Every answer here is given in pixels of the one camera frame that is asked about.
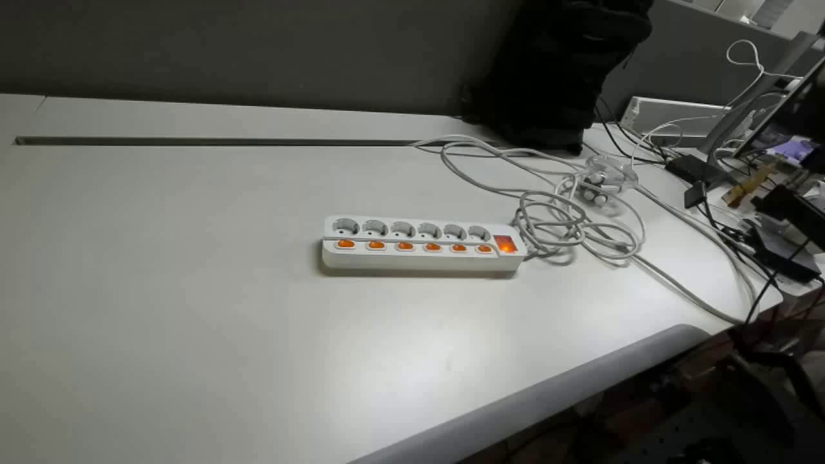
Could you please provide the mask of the white power strip orange switches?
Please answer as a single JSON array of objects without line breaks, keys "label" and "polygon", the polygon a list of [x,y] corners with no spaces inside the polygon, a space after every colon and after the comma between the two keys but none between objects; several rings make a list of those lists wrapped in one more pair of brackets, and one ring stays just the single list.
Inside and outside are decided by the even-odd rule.
[{"label": "white power strip orange switches", "polygon": [[333,269],[512,273],[528,247],[509,224],[330,215],[322,261]]}]

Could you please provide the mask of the black backpack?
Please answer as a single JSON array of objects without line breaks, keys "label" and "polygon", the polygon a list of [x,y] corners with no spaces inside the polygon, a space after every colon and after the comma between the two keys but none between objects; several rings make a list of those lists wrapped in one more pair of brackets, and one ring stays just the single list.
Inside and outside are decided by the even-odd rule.
[{"label": "black backpack", "polygon": [[523,0],[461,117],[534,150],[581,153],[602,86],[652,33],[655,0]]}]

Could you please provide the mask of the white flat box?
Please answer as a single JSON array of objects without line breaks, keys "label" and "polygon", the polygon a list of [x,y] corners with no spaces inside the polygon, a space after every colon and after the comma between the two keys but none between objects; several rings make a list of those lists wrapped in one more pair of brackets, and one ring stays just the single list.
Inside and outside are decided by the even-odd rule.
[{"label": "white flat box", "polygon": [[633,96],[619,123],[636,134],[652,132],[652,141],[657,143],[696,146],[730,110],[730,106]]}]

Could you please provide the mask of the black power brick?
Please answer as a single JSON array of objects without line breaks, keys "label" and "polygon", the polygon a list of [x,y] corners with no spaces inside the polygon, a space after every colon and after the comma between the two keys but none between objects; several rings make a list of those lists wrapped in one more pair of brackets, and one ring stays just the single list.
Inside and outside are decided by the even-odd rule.
[{"label": "black power brick", "polygon": [[728,180],[728,173],[712,164],[693,156],[683,155],[669,160],[664,165],[669,173],[693,185],[703,182],[707,189],[715,188],[719,183]]}]

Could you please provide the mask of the yellow wooden piece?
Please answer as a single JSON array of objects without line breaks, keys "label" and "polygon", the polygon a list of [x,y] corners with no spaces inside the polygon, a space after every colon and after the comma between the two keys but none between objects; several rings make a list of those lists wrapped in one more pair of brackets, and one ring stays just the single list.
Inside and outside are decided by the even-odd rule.
[{"label": "yellow wooden piece", "polygon": [[746,177],[742,182],[735,184],[730,190],[727,191],[724,195],[722,195],[722,201],[729,207],[729,208],[739,208],[742,204],[743,200],[755,193],[764,182],[774,173],[776,164],[772,162],[771,164],[766,164],[757,168],[757,171],[749,177]]}]

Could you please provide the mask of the black flat device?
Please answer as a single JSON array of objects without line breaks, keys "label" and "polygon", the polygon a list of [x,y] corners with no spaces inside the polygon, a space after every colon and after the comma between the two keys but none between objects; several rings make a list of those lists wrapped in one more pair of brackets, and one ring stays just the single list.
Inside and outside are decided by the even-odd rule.
[{"label": "black flat device", "polygon": [[769,229],[755,226],[746,232],[746,243],[753,247],[754,258],[760,264],[778,270],[793,281],[808,283],[822,276],[813,253],[806,249],[808,240],[797,244]]}]

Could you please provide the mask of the monitor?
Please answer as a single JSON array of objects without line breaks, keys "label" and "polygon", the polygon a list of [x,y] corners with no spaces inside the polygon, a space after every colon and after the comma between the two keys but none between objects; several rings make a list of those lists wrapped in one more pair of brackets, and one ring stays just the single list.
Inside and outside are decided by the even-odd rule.
[{"label": "monitor", "polygon": [[757,77],[725,104],[731,110],[699,145],[708,164],[716,166],[718,152],[740,135],[744,138],[735,147],[734,157],[770,151],[790,140],[808,140],[815,147],[825,144],[825,56],[802,77],[788,72],[819,41],[825,49],[825,24],[816,35],[801,32],[792,39],[772,72],[766,70],[757,47],[748,39],[738,39],[728,47],[727,61],[754,67]]}]

